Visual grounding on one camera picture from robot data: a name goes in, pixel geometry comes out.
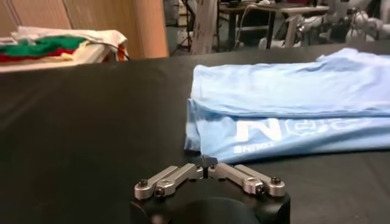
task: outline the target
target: white cloth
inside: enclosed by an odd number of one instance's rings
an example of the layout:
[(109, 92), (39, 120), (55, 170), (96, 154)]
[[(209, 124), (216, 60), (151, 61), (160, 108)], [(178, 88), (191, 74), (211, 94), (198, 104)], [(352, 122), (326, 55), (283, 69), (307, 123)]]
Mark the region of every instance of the white cloth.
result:
[[(11, 36), (15, 40), (37, 40), (43, 37), (53, 36), (71, 36), (83, 37), (92, 43), (105, 43), (119, 47), (120, 44), (127, 46), (127, 38), (117, 30), (62, 30), (48, 29), (40, 27), (19, 26), (16, 32), (12, 32)], [(117, 48), (110, 47), (113, 52), (117, 52)]]

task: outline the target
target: stack of folded clothes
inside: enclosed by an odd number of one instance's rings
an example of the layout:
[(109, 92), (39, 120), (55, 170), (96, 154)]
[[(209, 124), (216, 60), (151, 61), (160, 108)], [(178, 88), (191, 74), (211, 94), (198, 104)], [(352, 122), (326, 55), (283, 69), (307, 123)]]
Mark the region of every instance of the stack of folded clothes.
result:
[(0, 65), (10, 63), (40, 63), (69, 61), (72, 54), (86, 43), (82, 37), (43, 37), (21, 40), (17, 44), (0, 46)]
[(390, 57), (343, 49), (312, 63), (197, 66), (186, 149), (239, 163), (390, 149)]

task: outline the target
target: cable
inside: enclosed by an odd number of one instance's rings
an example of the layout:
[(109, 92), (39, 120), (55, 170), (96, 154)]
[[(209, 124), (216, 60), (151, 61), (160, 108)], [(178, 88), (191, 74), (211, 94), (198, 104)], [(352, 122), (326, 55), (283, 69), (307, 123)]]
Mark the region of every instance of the cable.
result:
[(130, 57), (124, 52), (122, 51), (121, 49), (119, 49), (118, 47), (112, 45), (112, 44), (108, 44), (108, 43), (101, 43), (101, 42), (89, 42), (87, 45), (91, 45), (91, 44), (101, 44), (101, 45), (106, 45), (106, 46), (110, 46), (110, 47), (113, 47), (115, 48), (118, 52), (122, 53), (126, 59), (128, 59), (129, 61), (131, 60)]
[(235, 41), (235, 44), (234, 44), (234, 48), (233, 48), (233, 51), (238, 47), (239, 45), (239, 37), (241, 36), (241, 31), (243, 29), (243, 21), (244, 21), (244, 18), (247, 14), (247, 12), (249, 11), (249, 8), (251, 7), (256, 7), (255, 4), (251, 4), (251, 5), (248, 5), (245, 10), (244, 10), (244, 13), (243, 13), (243, 17), (241, 18), (241, 22), (240, 22), (240, 25), (239, 25), (239, 28), (238, 28), (238, 33), (237, 33), (237, 37), (236, 37), (236, 41)]
[(175, 52), (178, 50), (178, 48), (179, 48), (187, 39), (189, 39), (190, 42), (192, 42), (192, 40), (191, 40), (190, 37), (184, 38), (184, 40), (183, 40), (180, 44), (177, 45), (177, 47), (169, 54), (169, 56), (171, 57), (173, 54), (175, 54)]

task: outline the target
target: red cloth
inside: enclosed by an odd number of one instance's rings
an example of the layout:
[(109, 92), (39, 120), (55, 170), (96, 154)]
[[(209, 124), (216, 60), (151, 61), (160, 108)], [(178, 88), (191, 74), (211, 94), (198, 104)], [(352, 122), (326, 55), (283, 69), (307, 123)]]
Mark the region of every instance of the red cloth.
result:
[(58, 48), (56, 51), (48, 53), (47, 55), (40, 56), (40, 57), (32, 57), (32, 56), (27, 56), (27, 57), (11, 57), (6, 54), (0, 54), (0, 63), (1, 62), (15, 62), (15, 61), (23, 61), (23, 60), (36, 60), (40, 58), (45, 58), (45, 57), (55, 57), (55, 56), (61, 56), (63, 53), (66, 54), (73, 54), (73, 52), (76, 49), (64, 49), (64, 48)]

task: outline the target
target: table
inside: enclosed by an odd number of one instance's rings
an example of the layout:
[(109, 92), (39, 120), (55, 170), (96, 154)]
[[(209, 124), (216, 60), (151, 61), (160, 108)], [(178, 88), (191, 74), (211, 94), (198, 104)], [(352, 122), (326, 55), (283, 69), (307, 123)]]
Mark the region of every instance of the table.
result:
[[(226, 52), (0, 75), (0, 223), (128, 223), (133, 185), (183, 151), (198, 64), (309, 62), (346, 45)], [(390, 42), (357, 46), (390, 54)], [(281, 177), (292, 223), (387, 223), (390, 152), (248, 164)]]
[[(229, 14), (229, 40), (228, 40), (228, 50), (232, 51), (235, 45), (236, 39), (236, 16), (245, 11), (247, 4), (241, 4), (236, 8), (228, 8), (225, 5), (221, 5), (219, 7), (219, 11), (221, 13)], [(257, 5), (250, 7), (250, 9), (254, 10), (263, 10), (269, 12), (268, 19), (268, 31), (267, 31), (267, 49), (271, 48), (272, 35), (274, 32), (274, 23), (275, 23), (275, 15), (277, 12), (279, 13), (287, 13), (289, 16), (301, 15), (308, 12), (326, 12), (329, 7), (327, 6), (317, 6), (317, 7), (293, 7), (293, 8), (278, 8), (278, 7), (270, 7), (270, 6), (262, 6)], [(292, 47), (294, 45), (296, 27), (298, 23), (298, 17), (296, 16), (289, 22), (287, 35), (286, 35), (286, 43), (285, 47)]]

